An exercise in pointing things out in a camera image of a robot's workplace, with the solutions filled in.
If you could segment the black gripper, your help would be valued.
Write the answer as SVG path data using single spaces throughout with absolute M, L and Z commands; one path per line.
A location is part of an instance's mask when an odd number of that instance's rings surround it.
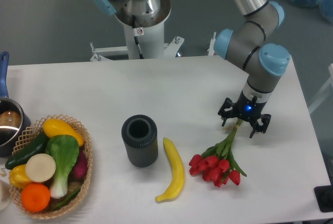
M 248 99 L 243 92 L 241 92 L 236 103 L 232 102 L 230 98 L 226 98 L 218 111 L 218 115 L 222 119 L 222 127 L 230 118 L 239 118 L 250 123 L 252 131 L 249 138 L 252 138 L 255 133 L 266 133 L 270 124 L 271 115 L 262 114 L 262 110 L 266 103 L 259 103 L 258 99 Z

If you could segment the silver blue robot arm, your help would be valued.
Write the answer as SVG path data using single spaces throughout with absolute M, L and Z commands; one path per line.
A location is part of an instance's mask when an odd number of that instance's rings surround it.
M 92 0 L 106 15 L 123 24 L 130 59 L 170 56 L 164 45 L 164 22 L 171 12 L 170 0 Z M 248 73 L 236 102 L 226 99 L 219 116 L 226 121 L 239 118 L 254 133 L 266 132 L 271 120 L 262 110 L 284 74 L 290 53 L 283 46 L 266 43 L 283 22 L 283 8 L 269 0 L 234 0 L 245 18 L 236 31 L 224 29 L 210 46 L 221 58 Z

